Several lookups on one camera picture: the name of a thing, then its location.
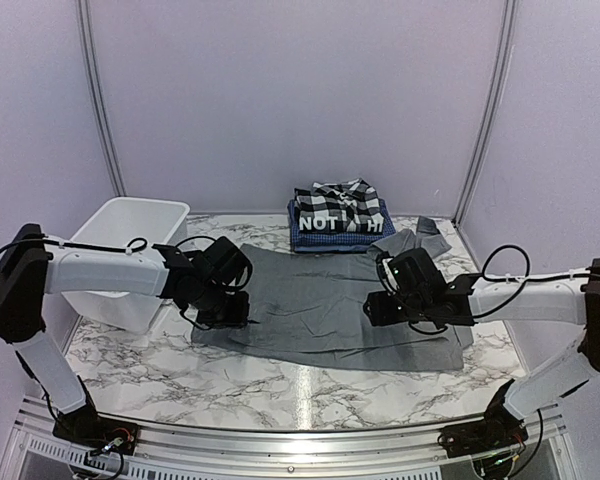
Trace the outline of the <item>white plastic bin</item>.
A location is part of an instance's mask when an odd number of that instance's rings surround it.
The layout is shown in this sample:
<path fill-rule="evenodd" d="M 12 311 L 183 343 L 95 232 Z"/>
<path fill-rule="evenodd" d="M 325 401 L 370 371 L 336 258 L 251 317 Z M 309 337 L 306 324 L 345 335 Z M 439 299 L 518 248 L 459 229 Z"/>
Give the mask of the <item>white plastic bin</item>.
<path fill-rule="evenodd" d="M 72 243 L 116 248 L 79 249 L 67 258 L 82 287 L 62 295 L 86 318 L 135 334 L 149 330 L 162 300 L 156 280 L 166 277 L 155 244 L 174 245 L 187 234 L 190 207 L 183 202 L 118 197 L 103 204 L 71 237 Z"/>

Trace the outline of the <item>grey long sleeve shirt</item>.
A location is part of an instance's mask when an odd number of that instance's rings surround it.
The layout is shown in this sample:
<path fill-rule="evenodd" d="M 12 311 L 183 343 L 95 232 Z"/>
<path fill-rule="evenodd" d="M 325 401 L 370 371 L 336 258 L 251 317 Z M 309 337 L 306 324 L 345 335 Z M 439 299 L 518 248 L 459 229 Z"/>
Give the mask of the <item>grey long sleeve shirt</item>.
<path fill-rule="evenodd" d="M 243 244 L 254 266 L 246 291 L 249 324 L 194 330 L 194 344 L 321 368 L 367 371 L 460 370 L 474 338 L 467 327 L 426 335 L 406 324 L 374 327 L 363 311 L 380 290 L 375 258 L 422 247 L 433 258 L 450 245 L 434 221 L 422 218 L 360 254 L 296 255 Z"/>

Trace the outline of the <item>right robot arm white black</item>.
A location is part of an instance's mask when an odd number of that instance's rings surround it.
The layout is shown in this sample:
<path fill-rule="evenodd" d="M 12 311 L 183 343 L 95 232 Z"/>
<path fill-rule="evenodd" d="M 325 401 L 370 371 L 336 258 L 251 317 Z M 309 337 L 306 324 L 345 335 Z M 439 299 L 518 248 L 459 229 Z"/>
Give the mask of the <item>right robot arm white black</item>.
<path fill-rule="evenodd" d="M 600 258 L 566 273 L 490 276 L 481 271 L 446 281 L 418 248 L 396 257 L 380 255 L 376 273 L 383 288 L 363 305 L 374 327 L 428 322 L 438 333 L 495 321 L 581 327 L 562 352 L 499 388 L 475 428 L 476 440 L 486 448 L 499 446 L 540 407 L 600 377 Z"/>

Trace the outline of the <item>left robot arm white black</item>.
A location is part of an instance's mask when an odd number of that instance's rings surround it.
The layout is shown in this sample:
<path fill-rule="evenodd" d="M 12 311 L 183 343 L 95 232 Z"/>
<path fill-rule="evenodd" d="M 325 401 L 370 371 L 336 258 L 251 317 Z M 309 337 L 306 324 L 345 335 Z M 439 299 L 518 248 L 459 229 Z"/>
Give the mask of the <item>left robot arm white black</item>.
<path fill-rule="evenodd" d="M 57 427 L 96 445 L 106 436 L 105 420 L 47 332 L 46 299 L 61 296 L 81 315 L 86 299 L 97 295 L 168 300 L 180 315 L 195 310 L 190 323 L 196 328 L 240 328 L 248 321 L 253 272 L 226 237 L 190 251 L 143 237 L 109 246 L 52 237 L 28 223 L 0 247 L 0 340 L 48 395 Z"/>

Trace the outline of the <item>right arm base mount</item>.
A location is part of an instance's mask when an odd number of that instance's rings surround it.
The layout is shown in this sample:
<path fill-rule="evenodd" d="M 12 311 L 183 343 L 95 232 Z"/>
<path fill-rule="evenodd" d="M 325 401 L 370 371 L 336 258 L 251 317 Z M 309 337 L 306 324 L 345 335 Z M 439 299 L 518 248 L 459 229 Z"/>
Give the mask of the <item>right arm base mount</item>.
<path fill-rule="evenodd" d="M 528 439 L 524 421 L 505 408 L 505 394 L 513 384 L 502 385 L 489 402 L 481 420 L 443 427 L 437 439 L 449 458 L 474 455 L 514 445 Z"/>

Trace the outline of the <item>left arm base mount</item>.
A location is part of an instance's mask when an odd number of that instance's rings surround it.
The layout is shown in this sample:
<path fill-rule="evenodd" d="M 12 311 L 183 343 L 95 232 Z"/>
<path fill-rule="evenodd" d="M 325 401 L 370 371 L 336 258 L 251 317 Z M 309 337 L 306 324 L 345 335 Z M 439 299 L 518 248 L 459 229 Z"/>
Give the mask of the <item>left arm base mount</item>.
<path fill-rule="evenodd" d="M 91 400 L 70 413 L 58 411 L 54 416 L 56 438 L 89 447 L 93 454 L 132 455 L 139 430 L 137 423 L 102 416 Z"/>

